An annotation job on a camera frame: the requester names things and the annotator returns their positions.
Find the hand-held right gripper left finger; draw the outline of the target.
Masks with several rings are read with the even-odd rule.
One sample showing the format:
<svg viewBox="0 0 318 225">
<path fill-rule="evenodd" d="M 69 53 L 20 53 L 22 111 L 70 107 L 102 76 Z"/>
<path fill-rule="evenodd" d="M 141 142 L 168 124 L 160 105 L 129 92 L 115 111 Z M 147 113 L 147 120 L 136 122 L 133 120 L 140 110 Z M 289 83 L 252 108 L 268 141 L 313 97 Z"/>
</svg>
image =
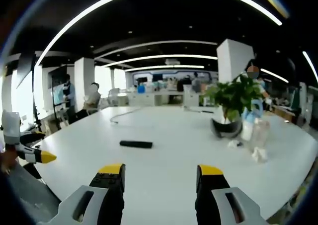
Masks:
<svg viewBox="0 0 318 225">
<path fill-rule="evenodd" d="M 124 210 L 125 164 L 100 169 L 88 186 L 81 186 L 58 207 L 58 213 L 39 225 L 119 225 Z"/>
</svg>

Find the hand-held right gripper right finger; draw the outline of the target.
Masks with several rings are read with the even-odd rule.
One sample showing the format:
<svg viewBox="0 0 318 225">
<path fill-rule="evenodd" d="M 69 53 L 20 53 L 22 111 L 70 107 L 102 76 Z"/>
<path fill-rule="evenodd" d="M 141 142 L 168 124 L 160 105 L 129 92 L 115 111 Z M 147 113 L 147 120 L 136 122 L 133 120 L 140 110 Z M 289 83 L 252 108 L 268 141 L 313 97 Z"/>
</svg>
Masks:
<svg viewBox="0 0 318 225">
<path fill-rule="evenodd" d="M 238 187 L 230 187 L 223 172 L 197 166 L 195 210 L 199 225 L 266 225 L 259 205 Z"/>
</svg>

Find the person's left hand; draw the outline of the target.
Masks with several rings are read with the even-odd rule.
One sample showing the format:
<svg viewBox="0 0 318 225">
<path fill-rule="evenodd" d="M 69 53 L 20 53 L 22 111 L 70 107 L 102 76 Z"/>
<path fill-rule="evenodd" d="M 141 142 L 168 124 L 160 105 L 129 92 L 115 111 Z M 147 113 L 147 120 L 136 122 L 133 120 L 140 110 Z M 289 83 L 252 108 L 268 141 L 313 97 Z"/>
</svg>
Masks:
<svg viewBox="0 0 318 225">
<path fill-rule="evenodd" d="M 12 170 L 19 167 L 18 154 L 16 147 L 10 145 L 0 153 L 0 171 L 4 175 L 9 175 Z"/>
</svg>

